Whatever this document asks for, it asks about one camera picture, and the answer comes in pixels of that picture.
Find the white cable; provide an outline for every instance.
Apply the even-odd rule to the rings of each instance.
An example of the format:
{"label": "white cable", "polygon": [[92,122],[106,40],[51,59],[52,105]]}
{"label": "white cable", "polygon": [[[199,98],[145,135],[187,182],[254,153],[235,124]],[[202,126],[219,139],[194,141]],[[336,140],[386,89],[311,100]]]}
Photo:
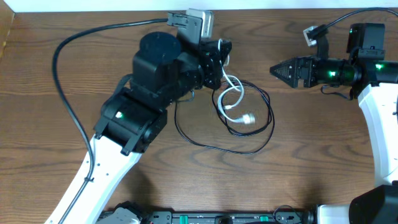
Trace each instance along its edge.
{"label": "white cable", "polygon": [[[221,41],[222,41],[222,39],[219,39],[219,40],[218,40],[218,50],[220,51],[220,53],[221,53]],[[229,109],[231,109],[231,108],[233,108],[233,107],[235,107],[235,106],[238,106],[239,103],[242,101],[243,96],[244,96],[244,87],[243,87],[243,84],[241,83],[241,81],[240,81],[238,78],[236,78],[236,77],[233,76],[233,75],[227,75],[227,74],[226,74],[226,72],[225,72],[225,70],[224,70],[224,66],[223,66],[221,60],[220,60],[220,65],[221,65],[221,71],[223,72],[223,76],[225,77],[225,79],[227,80],[227,82],[231,85],[231,87],[227,88],[226,90],[224,90],[224,91],[219,95],[218,101],[217,101],[218,111],[220,111],[220,113],[221,113],[226,119],[230,120],[231,122],[234,122],[234,123],[244,123],[244,124],[252,124],[252,123],[254,123],[256,119],[255,119],[255,117],[254,117],[253,114],[244,114],[244,115],[243,115],[242,117],[240,117],[240,118],[232,119],[232,118],[230,118],[230,117],[225,113],[224,109],[229,110]],[[240,87],[240,88],[238,88],[238,86],[236,86],[233,82],[231,82],[231,80],[230,80],[229,78],[235,79],[235,80],[239,83],[239,87]],[[239,99],[237,100],[237,102],[235,102],[235,104],[233,104],[233,105],[226,105],[226,106],[223,108],[223,105],[222,105],[223,97],[224,97],[225,94],[227,94],[227,92],[229,92],[229,91],[231,91],[231,90],[240,91],[240,92],[241,92],[241,95],[240,95]]]}
{"label": "white cable", "polygon": [[227,77],[228,77],[228,78],[234,78],[236,81],[238,81],[239,86],[241,87],[241,90],[242,90],[242,91],[241,91],[241,96],[239,97],[239,99],[237,100],[237,102],[236,102],[235,104],[233,104],[233,105],[226,105],[226,106],[224,107],[226,110],[229,110],[229,109],[231,109],[231,108],[237,106],[237,105],[242,101],[243,96],[244,96],[244,88],[243,88],[243,85],[242,85],[241,81],[240,81],[238,78],[236,78],[235,76],[233,76],[233,75],[227,75]]}
{"label": "white cable", "polygon": [[[219,40],[218,40],[218,51],[219,51],[220,53],[221,53],[221,41],[222,41],[222,39],[219,39]],[[241,91],[241,90],[240,90],[238,87],[236,87],[236,86],[231,82],[231,80],[228,78],[227,74],[225,73],[224,66],[223,66],[223,63],[221,62],[221,60],[220,60],[220,65],[221,65],[221,71],[223,72],[223,75],[224,75],[226,81],[227,81],[236,91]]]}
{"label": "white cable", "polygon": [[222,105],[222,103],[221,103],[221,101],[222,101],[222,99],[223,99],[223,96],[224,96],[227,92],[229,92],[229,91],[231,91],[231,90],[233,90],[233,89],[234,89],[233,87],[229,87],[228,89],[226,89],[225,91],[223,91],[223,92],[219,95],[218,101],[217,101],[217,107],[218,107],[218,111],[220,111],[220,113],[221,113],[226,119],[228,119],[228,120],[230,120],[230,121],[232,121],[232,122],[234,122],[234,123],[241,123],[241,122],[242,122],[242,118],[231,119],[231,118],[224,112],[224,108],[223,108],[223,105]]}

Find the black cable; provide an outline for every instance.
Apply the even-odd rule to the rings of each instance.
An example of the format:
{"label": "black cable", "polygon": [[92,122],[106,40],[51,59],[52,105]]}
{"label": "black cable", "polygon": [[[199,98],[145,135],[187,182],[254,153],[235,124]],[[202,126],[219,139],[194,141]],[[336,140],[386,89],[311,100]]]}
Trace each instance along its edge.
{"label": "black cable", "polygon": [[346,100],[348,100],[348,101],[351,101],[351,100],[354,99],[353,89],[350,89],[350,90],[349,90],[349,98],[348,98],[348,97],[345,96],[344,94],[338,93],[338,92],[325,93],[323,90],[324,90],[325,88],[328,88],[328,87],[330,87],[330,85],[322,85],[322,87],[321,87],[321,93],[323,93],[323,94],[325,94],[325,95],[336,95],[336,96],[340,96],[340,97],[343,97],[344,99],[346,99]]}
{"label": "black cable", "polygon": [[269,95],[267,94],[267,92],[265,92],[264,90],[258,88],[256,85],[254,85],[254,84],[252,84],[252,83],[249,83],[249,82],[247,82],[247,81],[242,81],[242,80],[241,80],[241,83],[242,83],[244,86],[249,87],[249,88],[253,88],[253,89],[257,90],[257,91],[260,93],[262,99],[264,100],[264,102],[266,103],[266,105],[267,105],[267,107],[268,107],[268,114],[269,114],[269,115],[268,115],[268,118],[269,118],[269,119],[268,119],[267,124],[266,124],[265,126],[263,126],[262,128],[259,128],[259,129],[255,130],[255,131],[251,131],[251,132],[249,132],[249,133],[240,133],[240,132],[237,132],[236,130],[234,130],[233,128],[229,127],[228,124],[227,124],[227,122],[226,122],[226,121],[223,121],[222,118],[220,118],[220,120],[221,120],[221,121],[224,123],[224,125],[228,128],[228,131],[229,131],[231,134],[233,134],[233,135],[235,135],[235,136],[239,136],[239,135],[240,135],[239,137],[246,137],[246,136],[252,136],[252,135],[254,135],[254,134],[258,134],[258,133],[260,133],[261,131],[265,130],[265,129],[268,127],[268,125],[272,122],[272,129],[271,129],[271,132],[270,132],[270,134],[269,134],[267,140],[265,141],[265,143],[264,143],[262,146],[260,146],[259,149],[256,149],[256,150],[251,151],[251,152],[232,151],[232,150],[229,150],[229,149],[222,149],[222,148],[220,148],[220,147],[209,146],[209,145],[206,145],[206,144],[201,144],[201,143],[195,142],[194,140],[190,139],[190,138],[181,130],[180,126],[178,125],[178,121],[177,121],[177,108],[178,108],[178,102],[176,101],[176,103],[175,103],[175,109],[174,109],[174,125],[175,125],[175,127],[177,128],[177,132],[181,135],[181,137],[182,137],[184,140],[186,140],[187,142],[189,142],[189,143],[191,143],[191,144],[194,144],[194,145],[196,145],[196,146],[206,147],[206,148],[208,148],[208,149],[216,149],[216,150],[219,150],[219,151],[222,151],[222,152],[229,152],[229,153],[239,154],[239,155],[251,155],[251,154],[255,154],[255,153],[259,152],[262,148],[264,148],[264,147],[268,144],[269,140],[271,139],[272,133],[274,132],[274,128],[275,128],[275,117],[274,117],[274,112],[273,112],[273,110],[272,110],[272,108],[271,108],[271,104],[270,104],[270,101],[269,101]]}
{"label": "black cable", "polygon": [[[238,81],[236,81],[236,80],[232,80],[232,82],[233,82],[235,85],[238,84]],[[248,87],[248,88],[252,88],[252,89],[257,90],[257,91],[261,94],[262,99],[263,99],[266,103],[268,102],[268,104],[271,105],[271,101],[270,101],[269,95],[268,95],[268,93],[267,93],[266,91],[264,91],[264,90],[258,88],[255,84],[253,84],[253,83],[251,83],[251,82],[249,82],[249,81],[246,81],[246,80],[241,81],[241,83],[242,83],[242,85],[245,86],[245,87]],[[271,122],[272,122],[271,110],[270,110],[270,106],[267,105],[267,107],[268,107],[268,120],[267,120],[267,123],[266,123],[263,127],[259,128],[259,129],[257,129],[257,130],[254,130],[254,131],[250,131],[250,132],[248,132],[248,133],[240,133],[239,131],[237,131],[237,130],[231,128],[231,126],[228,125],[228,120],[227,120],[227,119],[220,113],[220,111],[218,110],[218,107],[217,107],[217,105],[216,105],[216,102],[214,101],[214,94],[215,94],[215,92],[216,92],[216,91],[213,90],[213,93],[211,94],[211,100],[212,100],[212,102],[213,102],[213,106],[216,108],[216,111],[217,111],[217,114],[218,114],[218,117],[219,117],[220,121],[226,126],[227,130],[229,131],[229,133],[231,133],[233,136],[236,136],[236,137],[248,137],[248,136],[253,136],[253,135],[256,135],[256,134],[259,134],[259,133],[263,132],[263,130],[265,130],[265,129],[268,127],[268,125],[271,124]],[[221,105],[222,105],[222,106],[224,106],[224,103],[223,103],[224,97],[222,97],[222,99],[221,99]]]}
{"label": "black cable", "polygon": [[65,221],[66,217],[68,216],[70,210],[73,208],[74,204],[76,203],[76,201],[78,200],[79,196],[81,195],[82,191],[84,190],[84,188],[86,187],[87,183],[89,181],[92,181],[91,176],[93,175],[93,171],[94,171],[94,154],[93,151],[91,149],[90,146],[90,140],[87,137],[86,131],[84,129],[84,127],[81,125],[79,119],[77,118],[75,112],[72,110],[72,107],[70,106],[65,94],[63,93],[60,81],[58,79],[58,72],[57,72],[57,62],[58,62],[58,56],[61,52],[61,50],[63,49],[64,46],[66,46],[69,42],[79,38],[79,37],[83,37],[85,35],[88,34],[92,34],[94,32],[98,32],[98,31],[102,31],[102,30],[108,30],[108,29],[115,29],[115,28],[122,28],[122,27],[132,27],[132,26],[140,26],[140,25],[146,25],[146,24],[153,24],[153,23],[157,23],[157,22],[167,22],[167,19],[151,19],[148,21],[140,21],[140,22],[128,22],[128,23],[123,23],[123,24],[113,24],[113,25],[108,25],[108,26],[102,26],[102,27],[97,27],[97,28],[93,28],[93,29],[89,29],[83,32],[80,32],[78,34],[72,35],[70,37],[68,37],[67,39],[65,39],[55,50],[54,52],[54,56],[52,58],[52,76],[54,79],[54,84],[55,87],[57,88],[58,94],[61,97],[61,100],[63,102],[63,104],[65,105],[65,107],[67,108],[67,111],[69,113],[69,115],[72,117],[73,122],[75,123],[76,127],[79,129],[79,132],[81,134],[81,136],[83,137],[83,140],[86,144],[87,147],[87,151],[88,154],[90,156],[90,169],[87,173],[87,176],[85,177],[85,180],[83,182],[83,184],[81,185],[79,191],[77,192],[77,194],[75,195],[75,197],[73,198],[73,200],[70,202],[70,205],[68,206],[68,208],[66,209],[65,213],[62,215],[62,218],[60,219],[59,223],[63,223],[63,221]]}
{"label": "black cable", "polygon": [[177,100],[177,102],[179,102],[179,103],[192,102],[193,99],[195,99],[195,90],[191,90],[191,98],[189,98],[187,100]]}
{"label": "black cable", "polygon": [[358,9],[358,10],[355,10],[355,11],[350,12],[348,14],[345,14],[345,15],[341,16],[340,18],[336,19],[335,21],[329,23],[328,25],[323,27],[323,30],[335,25],[336,23],[342,21],[343,19],[346,19],[347,17],[353,16],[353,15],[358,14],[360,12],[369,12],[369,11],[384,11],[384,12],[389,12],[389,13],[391,13],[393,15],[398,16],[398,12],[395,12],[392,9],[384,8],[384,7],[370,7],[370,8],[366,8],[366,9]]}
{"label": "black cable", "polygon": [[278,212],[279,209],[281,209],[281,208],[283,208],[283,207],[288,207],[288,208],[290,208],[291,210],[293,210],[294,213],[296,213],[296,216],[298,216],[298,217],[300,218],[300,221],[299,221],[298,223],[294,223],[294,224],[300,224],[300,223],[303,222],[302,216],[299,215],[299,214],[296,212],[296,210],[295,210],[293,207],[291,207],[290,205],[281,205],[281,206],[279,206],[279,207],[277,207],[277,208],[275,209],[275,211],[272,213],[272,217],[273,217],[273,219],[275,220],[275,222],[280,223],[280,224],[283,224],[283,223],[281,223],[280,221],[278,221],[278,219],[276,219],[276,213]]}

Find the wooden table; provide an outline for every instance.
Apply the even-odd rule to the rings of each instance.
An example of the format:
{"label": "wooden table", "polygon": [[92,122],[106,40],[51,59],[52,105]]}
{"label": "wooden table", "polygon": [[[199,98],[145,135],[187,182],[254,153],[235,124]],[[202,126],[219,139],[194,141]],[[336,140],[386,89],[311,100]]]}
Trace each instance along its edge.
{"label": "wooden table", "polygon": [[[215,11],[213,38],[233,42],[227,71],[271,96],[276,126],[270,143],[253,156],[193,146],[176,132],[172,105],[168,125],[119,184],[107,208],[130,200],[149,209],[266,211],[282,204],[306,208],[350,203],[372,189],[372,150],[358,102],[322,95],[319,86],[291,89],[269,74],[269,67],[281,60],[314,53],[303,38],[305,28],[350,11]],[[1,223],[44,222],[86,153],[53,85],[50,63],[56,46],[91,27],[165,16],[166,12],[16,14],[0,64]],[[347,57],[348,27],[355,22],[385,23],[386,59],[398,60],[398,23],[382,12],[359,14],[331,28],[332,57]],[[73,41],[61,53],[62,86],[89,136],[101,105],[119,79],[131,72],[141,37],[155,30],[176,33],[165,24],[107,30]],[[248,92],[236,114],[253,111],[260,125],[266,107],[259,95]],[[178,117],[193,139],[230,149],[254,149],[270,131],[244,139],[231,136],[216,117],[209,90],[197,91],[193,103],[181,105]]]}

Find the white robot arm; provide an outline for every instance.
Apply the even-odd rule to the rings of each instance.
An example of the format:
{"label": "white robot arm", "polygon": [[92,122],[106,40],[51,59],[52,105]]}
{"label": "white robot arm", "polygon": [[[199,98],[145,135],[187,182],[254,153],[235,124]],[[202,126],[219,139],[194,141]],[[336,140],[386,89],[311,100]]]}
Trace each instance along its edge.
{"label": "white robot arm", "polygon": [[[121,179],[142,155],[136,152],[128,156],[121,154],[122,146],[106,136],[102,136],[101,139],[93,137],[90,143],[95,153],[93,180],[87,184],[64,223],[95,223]],[[59,223],[83,184],[89,168],[90,157],[87,153],[75,178],[46,224]]]}
{"label": "white robot arm", "polygon": [[[358,96],[368,124],[374,159],[374,185],[398,180],[398,84],[370,84]],[[320,205],[318,224],[349,224],[350,205]]]}

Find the green terminal block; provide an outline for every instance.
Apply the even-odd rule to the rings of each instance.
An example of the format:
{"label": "green terminal block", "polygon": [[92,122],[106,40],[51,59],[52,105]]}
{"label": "green terminal block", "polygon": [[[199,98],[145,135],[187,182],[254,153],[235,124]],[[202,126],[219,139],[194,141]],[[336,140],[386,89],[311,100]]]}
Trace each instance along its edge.
{"label": "green terminal block", "polygon": [[188,224],[188,215],[180,216],[180,224]]}
{"label": "green terminal block", "polygon": [[260,217],[260,222],[268,222],[268,216]]}

